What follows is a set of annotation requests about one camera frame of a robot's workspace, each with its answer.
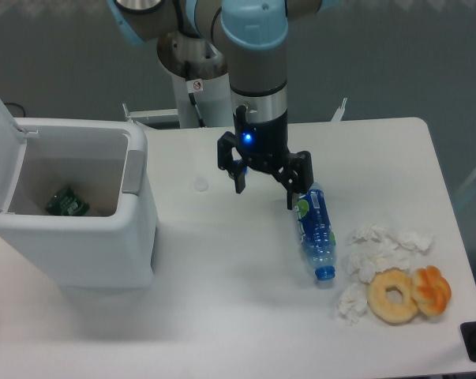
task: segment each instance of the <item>plastic water bottle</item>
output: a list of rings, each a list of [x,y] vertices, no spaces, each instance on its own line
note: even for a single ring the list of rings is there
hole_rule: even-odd
[[[335,276],[335,236],[320,184],[313,183],[308,193],[299,196],[295,206],[301,232],[302,249],[318,280]]]

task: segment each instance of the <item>orange object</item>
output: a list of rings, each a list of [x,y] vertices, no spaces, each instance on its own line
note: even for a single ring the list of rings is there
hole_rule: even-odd
[[[452,289],[440,270],[434,266],[419,268],[413,272],[411,280],[411,296],[418,308],[427,316],[442,314],[452,298]]]

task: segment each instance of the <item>orange pastry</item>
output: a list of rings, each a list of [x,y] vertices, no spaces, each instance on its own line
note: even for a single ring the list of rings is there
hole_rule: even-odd
[[[452,289],[440,270],[434,266],[419,268],[413,272],[411,281],[411,296],[418,308],[427,316],[442,314],[452,297]]]
[[[397,290],[403,296],[401,303],[391,302],[387,292]],[[411,320],[418,307],[411,297],[411,278],[398,269],[377,273],[367,287],[367,301],[371,310],[390,324]]]

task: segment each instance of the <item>white trash bin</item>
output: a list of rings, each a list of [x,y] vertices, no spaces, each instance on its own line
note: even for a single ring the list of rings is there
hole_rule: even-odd
[[[157,211],[131,122],[15,119],[0,100],[0,236],[60,285],[145,287]],[[69,185],[98,216],[50,216]]]

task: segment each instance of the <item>light blue joint cover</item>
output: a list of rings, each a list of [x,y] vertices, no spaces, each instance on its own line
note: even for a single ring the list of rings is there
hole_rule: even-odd
[[[113,13],[114,19],[117,21],[118,27],[122,31],[122,34],[126,38],[127,42],[131,45],[141,45],[144,41],[139,37],[138,34],[130,27],[129,23],[122,16],[117,6],[114,4],[113,0],[108,0],[108,5]]]
[[[332,8],[338,4],[339,0],[322,0],[322,6],[318,10],[318,13],[323,12],[326,9]]]
[[[199,31],[197,30],[197,25],[196,25],[196,5],[197,5],[197,0],[187,0],[187,3],[185,5],[185,12],[187,13],[187,18],[189,19],[189,22],[192,25],[193,30],[195,30],[197,34],[201,35]]]
[[[272,49],[287,37],[285,0],[223,0],[222,27],[241,47]]]

